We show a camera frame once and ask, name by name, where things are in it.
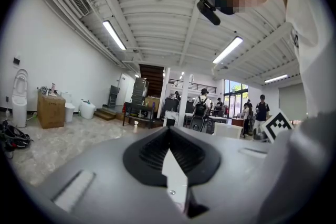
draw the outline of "white chair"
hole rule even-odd
[[[215,122],[214,135],[239,139],[242,129],[243,128],[239,126]]]

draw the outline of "railing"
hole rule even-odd
[[[182,80],[169,79],[169,83],[174,87],[183,88],[183,81]],[[207,89],[208,92],[211,92],[211,93],[216,93],[216,90],[217,90],[216,87],[189,82],[189,89],[191,89],[191,90],[201,91],[204,88]]]

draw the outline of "roller blind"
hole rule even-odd
[[[307,118],[307,101],[304,92],[302,83],[279,88],[280,108],[291,121]]]

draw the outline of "cardboard box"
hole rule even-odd
[[[65,99],[46,96],[38,92],[37,117],[43,129],[63,127],[65,121]]]
[[[152,108],[153,103],[155,103],[154,112],[157,112],[157,110],[159,109],[160,98],[146,97],[145,98],[145,104],[147,104],[147,102],[148,102],[147,106],[149,108]]]

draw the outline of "ceiling light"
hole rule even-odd
[[[278,77],[276,77],[276,78],[273,78],[273,79],[268,79],[268,80],[265,80],[265,83],[270,83],[270,82],[272,82],[272,81],[276,81],[276,80],[284,79],[284,78],[286,78],[286,77],[288,77],[288,75],[287,75],[287,74],[285,74],[285,75],[282,75],[282,76],[278,76]]]
[[[110,21],[106,20],[105,22],[103,22],[103,25],[105,26],[106,30],[110,33],[110,35],[114,39],[115,43],[118,44],[118,46],[120,47],[120,49],[126,50],[125,45],[121,42],[121,40],[118,37],[118,34],[116,33],[116,31],[114,31],[114,29],[113,29]]]
[[[243,42],[243,39],[240,37],[235,37],[235,39],[229,44],[229,46],[226,47],[225,50],[213,61],[213,63],[219,63],[222,61],[227,55],[230,54],[235,48],[238,47],[240,43]]]

